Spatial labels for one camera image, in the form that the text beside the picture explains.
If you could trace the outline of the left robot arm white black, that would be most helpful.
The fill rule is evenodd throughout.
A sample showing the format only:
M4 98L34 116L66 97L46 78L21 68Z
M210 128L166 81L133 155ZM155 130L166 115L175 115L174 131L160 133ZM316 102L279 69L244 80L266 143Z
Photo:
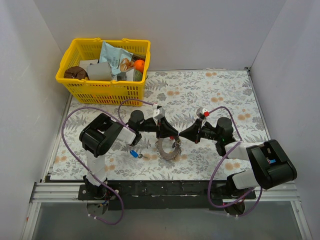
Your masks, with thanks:
M83 177L86 191L95 199L106 196L107 181L105 154L115 141L134 147L142 139L142 132L156 133L156 149L165 160L174 159L181 154L181 141L178 131L167 121L163 108L153 111L153 117L145 119L141 110L134 110L126 124L113 121L105 113L98 115L79 135L86 153L89 170Z

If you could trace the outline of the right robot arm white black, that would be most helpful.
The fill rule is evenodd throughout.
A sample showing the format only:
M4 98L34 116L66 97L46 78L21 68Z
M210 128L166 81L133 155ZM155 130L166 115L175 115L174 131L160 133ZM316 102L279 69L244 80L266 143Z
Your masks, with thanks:
M268 190L297 178L297 170L289 157L275 139L250 143L237 141L233 136L233 122L221 117L216 126L202 123L197 119L193 125L179 133L180 137L199 143L201 139L215 141L216 152L221 156L218 165L225 159L240 159L250 162L251 168L227 177L223 193L237 199L245 190L261 187Z

